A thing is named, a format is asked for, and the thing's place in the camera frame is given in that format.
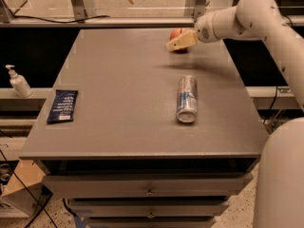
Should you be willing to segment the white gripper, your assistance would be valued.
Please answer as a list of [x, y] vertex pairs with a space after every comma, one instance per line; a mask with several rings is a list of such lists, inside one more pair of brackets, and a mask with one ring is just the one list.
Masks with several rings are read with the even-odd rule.
[[209, 12], [200, 16], [195, 23], [195, 30], [189, 29], [180, 36], [168, 41], [166, 48], [169, 51], [189, 48], [198, 42], [198, 38], [203, 43], [216, 42], [218, 38], [214, 33], [213, 28], [213, 19], [215, 15], [214, 12]]

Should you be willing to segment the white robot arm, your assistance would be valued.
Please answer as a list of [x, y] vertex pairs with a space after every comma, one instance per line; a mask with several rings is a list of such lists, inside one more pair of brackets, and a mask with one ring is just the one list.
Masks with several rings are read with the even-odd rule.
[[[167, 49], [226, 38], [262, 41], [304, 110], [304, 39], [283, 22], [275, 0], [239, 0], [234, 7], [208, 12]], [[304, 228], [304, 118], [278, 127], [262, 149], [253, 228]]]

